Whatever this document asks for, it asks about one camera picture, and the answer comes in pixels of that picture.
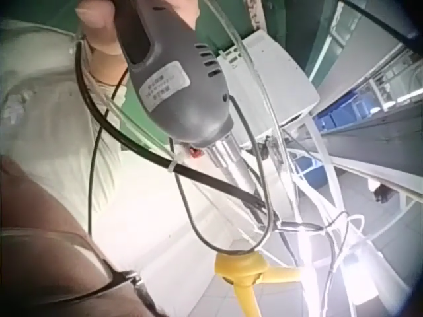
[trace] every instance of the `hand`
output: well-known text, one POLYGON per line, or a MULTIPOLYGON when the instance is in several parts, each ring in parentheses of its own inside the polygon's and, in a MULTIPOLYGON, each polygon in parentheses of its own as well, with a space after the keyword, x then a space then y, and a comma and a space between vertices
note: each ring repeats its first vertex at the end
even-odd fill
MULTIPOLYGON (((198 0, 166 0, 180 17, 195 28, 200 9, 198 0)), ((110 0, 82 0, 76 13, 90 45, 107 55, 121 55, 114 29, 114 6, 110 0)))

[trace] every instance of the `eyeglasses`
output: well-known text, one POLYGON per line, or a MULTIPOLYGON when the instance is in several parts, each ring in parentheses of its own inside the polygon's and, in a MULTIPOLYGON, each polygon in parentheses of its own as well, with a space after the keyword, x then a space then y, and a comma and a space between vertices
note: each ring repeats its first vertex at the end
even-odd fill
MULTIPOLYGON (((16 289, 16 284, 19 284, 19 287, 24 289, 26 281, 38 279, 38 282, 42 284, 43 276, 49 274, 51 275, 50 277, 54 276, 50 272, 54 271, 57 268, 55 265, 60 265, 60 263, 52 263, 49 259, 41 258, 48 255, 51 255, 57 262, 68 265, 68 268, 71 268, 70 271, 80 273, 79 269, 90 267, 97 269, 96 273, 101 272, 106 279, 101 279, 100 283, 91 285, 86 291, 81 293, 74 292, 61 296, 57 294, 46 296, 44 294, 42 299, 31 299, 31 307, 41 308, 59 304, 75 304, 99 297, 127 283, 134 287, 135 292, 144 291, 143 279, 137 272, 116 271, 82 237, 71 233, 44 232, 34 229, 2 229, 2 289, 5 290, 5 287, 16 289), (73 269, 75 261, 80 267, 73 269), (37 274, 37 270, 40 270, 38 273, 41 277, 34 276, 34 274, 37 274)), ((12 292, 14 295, 20 296, 19 289, 12 292)))

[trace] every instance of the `glasses frame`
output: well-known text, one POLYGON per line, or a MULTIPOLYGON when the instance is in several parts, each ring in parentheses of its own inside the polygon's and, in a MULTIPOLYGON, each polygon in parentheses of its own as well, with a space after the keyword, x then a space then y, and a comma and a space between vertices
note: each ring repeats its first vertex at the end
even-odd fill
POLYGON ((76 297, 71 297, 68 299, 57 299, 52 300, 49 302, 37 303, 31 306, 31 308, 47 308, 53 307, 61 304, 77 304, 80 302, 84 302, 89 299, 93 299, 95 297, 99 297, 107 292, 113 291, 127 283, 131 283, 134 287, 134 291, 137 289, 142 289, 144 281, 141 276, 135 271, 116 271, 110 263, 106 259, 104 259, 98 252, 82 237, 78 234, 68 233, 68 232, 46 232, 37 229, 9 229, 3 228, 0 232, 0 237, 3 239, 6 236, 42 236, 45 238, 54 238, 59 240, 65 240, 67 242, 72 243, 74 246, 79 246, 86 250, 91 251, 102 264, 103 269, 110 273, 110 282, 108 282, 105 286, 91 291, 84 295, 79 295, 76 297))

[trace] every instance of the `green wall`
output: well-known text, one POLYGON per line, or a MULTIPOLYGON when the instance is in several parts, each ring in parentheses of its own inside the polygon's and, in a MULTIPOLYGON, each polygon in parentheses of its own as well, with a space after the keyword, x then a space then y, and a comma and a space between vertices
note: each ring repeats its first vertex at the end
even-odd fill
MULTIPOLYGON (((242 38, 253 32, 243 0, 217 0, 217 2, 242 38)), ((45 24, 74 32, 78 25, 74 12, 77 3, 78 0, 15 0, 13 7, 5 15, 17 20, 45 24)), ((284 45, 284 0, 263 0, 263 3, 266 3, 264 11, 266 19, 268 19, 269 34, 281 45, 284 45)), ((201 15, 196 28, 199 38, 208 43, 216 53, 218 50, 229 48, 232 45, 231 41, 217 18, 203 1, 200 1, 200 8, 201 15)), ((165 134, 147 117, 139 105, 132 87, 128 87, 123 110, 163 143, 167 142, 165 134)), ((132 137, 125 126, 122 126, 121 129, 132 137)))

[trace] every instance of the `yellow object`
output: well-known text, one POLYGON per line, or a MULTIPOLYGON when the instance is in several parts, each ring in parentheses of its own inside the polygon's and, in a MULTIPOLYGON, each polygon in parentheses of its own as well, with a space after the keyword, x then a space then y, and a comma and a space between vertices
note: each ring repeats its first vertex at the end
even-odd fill
POLYGON ((258 252, 242 256, 218 253, 215 273, 233 285, 233 290, 246 317, 261 317, 253 285, 260 283, 299 282, 301 270, 294 267, 270 267, 258 252))

